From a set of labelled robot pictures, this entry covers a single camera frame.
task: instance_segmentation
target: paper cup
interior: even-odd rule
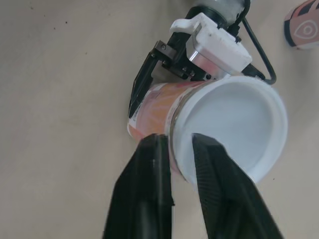
[[[169,136],[171,166],[197,188],[192,133],[221,142],[254,181],[278,160],[288,131],[287,113],[277,92],[249,77],[152,87],[129,120],[133,138]]]

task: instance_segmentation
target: black cable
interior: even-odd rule
[[[276,76],[275,70],[274,70],[273,66],[271,65],[266,53],[264,52],[264,49],[262,48],[262,46],[260,45],[259,41],[257,40],[257,37],[255,36],[253,30],[251,29],[247,19],[244,17],[242,21],[243,21],[244,27],[245,27],[248,35],[250,36],[252,42],[254,43],[257,51],[259,52],[259,54],[261,56],[261,59],[263,60],[265,66],[266,66],[266,68],[267,68],[267,70],[269,72],[270,79],[262,79],[262,80],[264,80],[269,85],[272,85],[277,80],[277,76]]]
[[[234,37],[238,36],[238,32],[239,32],[239,29],[240,29],[239,24],[246,17],[247,13],[249,12],[249,9],[250,9],[250,0],[245,0],[244,1],[244,9],[243,9],[243,11],[237,17],[236,21],[227,28],[227,31],[228,31],[229,34],[231,34]]]
[[[250,9],[250,1],[251,0],[245,0],[245,2],[244,2],[244,10],[241,12],[239,17],[236,19],[234,25],[239,25],[244,20],[244,18],[246,17],[246,15],[247,15],[247,13],[249,12],[249,9]]]

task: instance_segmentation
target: eye logo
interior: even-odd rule
[[[301,39],[313,39],[317,36],[318,26],[313,20],[301,23],[295,30],[294,35]]]

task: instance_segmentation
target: beige floor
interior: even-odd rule
[[[319,238],[319,50],[283,38],[302,0],[255,0],[248,19],[290,116],[282,158],[258,185],[289,239]],[[2,0],[0,238],[100,238],[113,185],[136,145],[132,83],[191,0]],[[244,43],[262,66],[247,36]],[[197,195],[174,178],[174,238],[201,239]]]

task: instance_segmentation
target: screw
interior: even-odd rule
[[[236,43],[241,42],[241,38],[239,36],[236,36],[235,42]]]

